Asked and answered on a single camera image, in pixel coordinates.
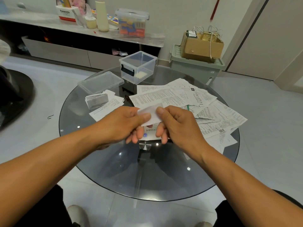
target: round glass table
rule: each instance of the round glass table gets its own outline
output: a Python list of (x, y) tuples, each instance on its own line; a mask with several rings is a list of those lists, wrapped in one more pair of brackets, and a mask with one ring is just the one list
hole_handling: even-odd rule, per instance
[[(98, 72), (93, 76), (111, 71), (121, 76), (120, 67)], [(141, 85), (165, 85), (182, 78), (196, 87), (207, 90), (210, 94), (225, 101), (209, 86), (166, 67), (155, 66), (154, 74), (142, 81)], [(119, 87), (120, 97), (124, 97), (124, 105), (132, 106), (129, 95), (137, 92), (136, 85), (125, 83)], [(87, 127), (95, 120), (86, 103), (87, 93), (80, 87), (66, 98), (60, 113), (60, 136)], [(235, 161), (239, 151), (240, 135), (235, 130), (232, 136), (238, 143), (224, 149), (224, 155)], [(125, 141), (95, 151), (77, 167), (98, 185), (131, 198), (153, 201), (174, 201), (200, 194), (215, 185), (210, 177), (193, 160), (185, 157), (180, 148), (172, 141), (162, 145), (160, 140), (139, 141), (137, 144), (125, 144)]]

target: gray shoe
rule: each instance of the gray shoe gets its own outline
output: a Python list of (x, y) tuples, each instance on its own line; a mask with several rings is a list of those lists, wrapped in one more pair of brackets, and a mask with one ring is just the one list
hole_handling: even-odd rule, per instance
[(74, 226), (90, 227), (89, 218), (82, 207), (72, 205), (67, 208), (67, 212)]
[(209, 222), (199, 222), (195, 225), (195, 227), (212, 227), (212, 224), (210, 224)]

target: black pants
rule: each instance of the black pants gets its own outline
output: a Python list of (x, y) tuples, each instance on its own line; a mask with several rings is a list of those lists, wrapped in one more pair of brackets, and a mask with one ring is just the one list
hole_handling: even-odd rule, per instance
[[(276, 191), (295, 205), (303, 209), (303, 206), (290, 196)], [(217, 221), (214, 227), (226, 226), (244, 226), (228, 201), (225, 200), (216, 208)], [(63, 203), (63, 190), (60, 186), (55, 185), (27, 214), (25, 214), (15, 225), (21, 226), (62, 226), (72, 227), (73, 225), (66, 207)]]

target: person's right hand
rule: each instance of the person's right hand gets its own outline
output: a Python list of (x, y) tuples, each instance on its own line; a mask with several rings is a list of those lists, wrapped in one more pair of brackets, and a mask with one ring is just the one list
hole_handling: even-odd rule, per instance
[(192, 112), (179, 107), (158, 107), (156, 110), (162, 119), (158, 125), (156, 136), (166, 144), (168, 137), (193, 160), (198, 160), (198, 149), (208, 146)]

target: cream-colored bottle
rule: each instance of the cream-colored bottle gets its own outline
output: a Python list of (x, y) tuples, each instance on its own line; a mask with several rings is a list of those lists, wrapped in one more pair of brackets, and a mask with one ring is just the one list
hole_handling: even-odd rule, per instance
[(96, 1), (97, 25), (101, 32), (109, 31), (109, 24), (104, 1)]

